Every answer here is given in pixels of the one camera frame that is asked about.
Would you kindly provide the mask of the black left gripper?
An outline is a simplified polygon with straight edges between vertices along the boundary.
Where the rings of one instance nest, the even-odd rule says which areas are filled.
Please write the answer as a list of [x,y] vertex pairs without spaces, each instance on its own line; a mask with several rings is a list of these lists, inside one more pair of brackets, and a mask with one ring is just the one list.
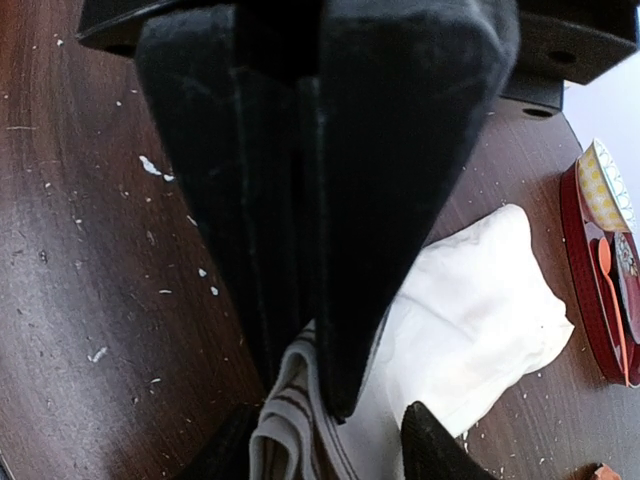
[[[134,55],[143,24],[205,1],[86,1],[81,45]],[[245,1],[292,47],[309,211],[305,299],[323,404],[351,416],[387,311],[489,108],[586,85],[638,50],[635,1]],[[320,23],[319,42],[317,40]]]

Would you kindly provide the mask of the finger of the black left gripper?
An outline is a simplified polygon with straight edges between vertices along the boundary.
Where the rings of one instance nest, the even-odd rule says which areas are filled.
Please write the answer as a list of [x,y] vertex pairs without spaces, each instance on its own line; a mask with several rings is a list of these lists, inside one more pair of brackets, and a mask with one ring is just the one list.
[[135,53],[164,150],[271,386],[301,327],[297,93],[281,37],[238,4],[149,19]]

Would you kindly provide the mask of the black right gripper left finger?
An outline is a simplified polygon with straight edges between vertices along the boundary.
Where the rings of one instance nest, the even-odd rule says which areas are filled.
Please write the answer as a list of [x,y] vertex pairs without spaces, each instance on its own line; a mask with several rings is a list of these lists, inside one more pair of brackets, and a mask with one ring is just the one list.
[[178,480],[247,480],[249,441],[258,421],[258,409],[238,405],[215,435],[177,475]]

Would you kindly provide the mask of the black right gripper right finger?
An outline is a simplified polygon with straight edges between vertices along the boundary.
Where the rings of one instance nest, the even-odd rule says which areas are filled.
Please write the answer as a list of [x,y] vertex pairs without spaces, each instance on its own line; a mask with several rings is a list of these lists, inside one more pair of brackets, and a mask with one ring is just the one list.
[[409,405],[401,425],[407,480],[494,480],[420,401]]

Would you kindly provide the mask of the beige underwear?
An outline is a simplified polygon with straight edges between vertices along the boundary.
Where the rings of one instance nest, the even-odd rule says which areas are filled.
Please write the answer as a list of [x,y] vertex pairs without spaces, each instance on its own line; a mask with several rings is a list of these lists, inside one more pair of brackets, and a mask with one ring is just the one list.
[[249,441],[253,479],[406,479],[401,425],[422,402],[457,438],[573,331],[531,248],[525,211],[505,205],[424,248],[388,311],[354,413],[332,417],[316,328],[286,349]]

